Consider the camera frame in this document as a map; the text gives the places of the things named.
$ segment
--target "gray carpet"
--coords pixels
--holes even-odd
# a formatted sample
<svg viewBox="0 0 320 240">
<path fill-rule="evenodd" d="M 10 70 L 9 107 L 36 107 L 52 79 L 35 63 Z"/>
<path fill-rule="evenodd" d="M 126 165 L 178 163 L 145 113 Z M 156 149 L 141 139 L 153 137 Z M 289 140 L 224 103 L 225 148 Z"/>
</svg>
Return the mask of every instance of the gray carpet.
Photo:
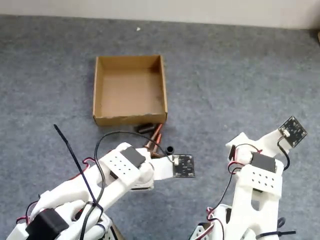
<svg viewBox="0 0 320 240">
<path fill-rule="evenodd" d="M 290 152 L 283 174 L 279 215 L 287 219 L 283 230 L 297 235 L 281 239 L 319 239 L 320 49 L 309 32 L 16 16 L 0 16 L 0 239 L 38 194 L 77 173 L 53 124 L 81 159 L 110 131 L 92 119 L 95 57 L 152 54 L 162 54 L 166 66 L 162 144 L 193 154 L 197 177 L 159 181 L 153 191 L 122 197 L 107 214 L 123 235 L 188 239 L 228 181 L 225 143 L 240 132 L 257 139 L 294 115 L 309 135 Z M 144 143 L 111 137 L 100 155 L 122 141 Z"/>
</svg>

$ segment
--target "cardboard box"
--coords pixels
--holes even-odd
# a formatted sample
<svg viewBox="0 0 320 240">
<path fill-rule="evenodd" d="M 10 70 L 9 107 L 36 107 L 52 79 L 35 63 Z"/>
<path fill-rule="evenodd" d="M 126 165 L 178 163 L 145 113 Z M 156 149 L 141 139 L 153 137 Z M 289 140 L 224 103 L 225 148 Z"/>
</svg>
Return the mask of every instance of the cardboard box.
<svg viewBox="0 0 320 240">
<path fill-rule="evenodd" d="M 93 118 L 97 125 L 164 123 L 167 94 L 162 56 L 98 56 Z"/>
</svg>

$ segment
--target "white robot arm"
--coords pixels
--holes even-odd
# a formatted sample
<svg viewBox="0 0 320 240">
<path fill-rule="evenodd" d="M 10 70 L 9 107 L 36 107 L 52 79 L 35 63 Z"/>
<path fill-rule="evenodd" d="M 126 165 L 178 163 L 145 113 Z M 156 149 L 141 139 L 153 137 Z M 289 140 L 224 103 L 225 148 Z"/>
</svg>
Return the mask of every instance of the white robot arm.
<svg viewBox="0 0 320 240">
<path fill-rule="evenodd" d="M 230 149 L 229 164 L 242 166 L 237 178 L 233 204 L 208 208 L 206 223 L 199 224 L 190 240 L 278 240 L 295 231 L 278 231 L 278 208 L 282 196 L 283 171 L 290 165 L 289 149 L 296 147 L 307 135 L 295 117 L 290 117 L 277 130 L 259 140 L 239 134 L 226 144 Z M 275 159 L 287 157 L 287 164 Z M 256 201 L 257 208 L 252 206 Z"/>
<path fill-rule="evenodd" d="M 102 157 L 99 163 L 108 185 L 99 201 L 102 209 L 96 206 L 89 215 L 84 239 L 121 239 L 115 233 L 111 219 L 103 212 L 130 190 L 150 190 L 154 181 L 172 178 L 172 159 L 172 156 L 151 159 L 146 148 L 135 149 L 126 142 Z M 86 169 L 84 175 L 93 195 L 98 196 L 101 176 L 97 166 Z M 67 180 L 41 194 L 29 217 L 30 223 L 17 224 L 7 240 L 38 240 L 38 236 L 46 240 L 78 240 L 85 216 L 92 206 L 88 202 L 92 201 L 81 175 Z"/>
</svg>

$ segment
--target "wall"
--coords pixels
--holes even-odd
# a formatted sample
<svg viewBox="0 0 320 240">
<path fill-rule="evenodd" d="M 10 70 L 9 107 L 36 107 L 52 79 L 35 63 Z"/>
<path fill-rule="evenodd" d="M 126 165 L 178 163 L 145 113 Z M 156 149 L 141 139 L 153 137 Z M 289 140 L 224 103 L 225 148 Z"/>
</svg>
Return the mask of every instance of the wall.
<svg viewBox="0 0 320 240">
<path fill-rule="evenodd" d="M 320 28 L 320 0 L 0 0 L 0 14 Z"/>
</svg>

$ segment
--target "circuit board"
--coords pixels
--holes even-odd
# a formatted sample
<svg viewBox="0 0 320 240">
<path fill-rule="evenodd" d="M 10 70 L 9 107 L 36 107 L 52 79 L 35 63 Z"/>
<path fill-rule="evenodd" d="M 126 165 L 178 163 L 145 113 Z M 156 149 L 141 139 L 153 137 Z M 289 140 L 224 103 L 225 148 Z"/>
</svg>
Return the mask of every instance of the circuit board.
<svg viewBox="0 0 320 240">
<path fill-rule="evenodd" d="M 192 155 L 174 154 L 173 159 L 173 176 L 176 178 L 194 178 L 195 164 Z"/>
<path fill-rule="evenodd" d="M 294 116 L 289 117 L 289 119 L 285 121 L 278 130 L 282 133 L 292 148 L 295 148 L 308 134 Z"/>
</svg>

